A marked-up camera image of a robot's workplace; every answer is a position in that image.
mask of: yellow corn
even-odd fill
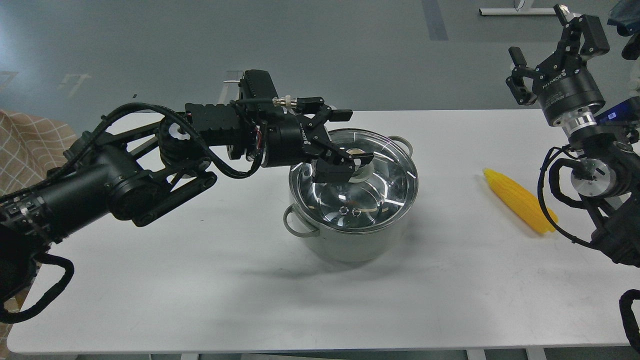
[[[490,168],[484,168],[483,172],[491,190],[493,190],[514,213],[531,226],[531,229],[534,229],[540,234],[556,230],[542,213],[538,198],[528,192],[527,189],[504,174],[493,171]],[[549,208],[547,208],[547,210],[549,210],[551,218],[557,222],[558,217],[556,214]]]

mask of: table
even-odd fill
[[[130,115],[118,125],[153,116]],[[547,149],[566,143],[540,110],[363,111],[347,124],[329,124],[345,126],[400,135],[414,147],[420,188],[410,230],[382,257],[327,262],[290,235],[282,225],[287,168],[243,180],[220,175],[213,188],[147,227],[108,215],[54,246],[53,254],[75,263],[76,275],[42,314],[13,327],[9,348],[92,354],[627,344],[618,298],[640,284],[638,269],[557,233],[538,236],[482,175],[489,167],[534,191]],[[588,238],[585,211],[548,203],[561,225]],[[25,306],[60,275],[43,267]]]

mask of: plaid fabric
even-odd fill
[[[66,162],[77,136],[63,122],[0,110],[0,195],[42,180]]]

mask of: pot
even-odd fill
[[[385,137],[361,129],[338,129],[329,135],[341,149],[352,154],[373,152],[374,159],[358,169],[348,183],[313,183],[310,164],[291,167],[291,205],[284,212],[284,226],[321,257],[339,261],[374,259],[406,231],[405,214],[418,192],[418,174],[411,160],[413,147],[399,136]],[[291,213],[307,232],[296,231],[288,224]]]

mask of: pot lid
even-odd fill
[[[373,231],[405,214],[418,190],[409,155],[395,141],[367,130],[338,129],[329,136],[341,149],[351,154],[372,152],[374,159],[356,170],[348,183],[313,183],[310,164],[293,166],[289,186],[301,210],[347,232]]]

